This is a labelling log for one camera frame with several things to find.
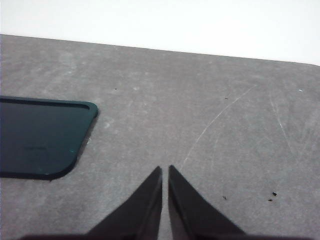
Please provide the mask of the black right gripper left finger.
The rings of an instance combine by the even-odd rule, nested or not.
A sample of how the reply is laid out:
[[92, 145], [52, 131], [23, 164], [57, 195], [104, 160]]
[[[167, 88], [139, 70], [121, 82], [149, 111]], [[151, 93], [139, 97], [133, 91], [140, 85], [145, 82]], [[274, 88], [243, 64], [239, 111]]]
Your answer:
[[157, 166], [117, 209], [87, 236], [95, 240], [156, 240], [162, 214], [162, 169]]

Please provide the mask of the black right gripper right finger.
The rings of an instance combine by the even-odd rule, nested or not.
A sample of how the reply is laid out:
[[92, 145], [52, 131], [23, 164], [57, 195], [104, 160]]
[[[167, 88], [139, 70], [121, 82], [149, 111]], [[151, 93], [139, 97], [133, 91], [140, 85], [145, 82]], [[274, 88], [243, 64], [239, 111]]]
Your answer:
[[168, 207], [175, 240], [247, 238], [247, 234], [209, 204], [174, 165], [168, 168]]

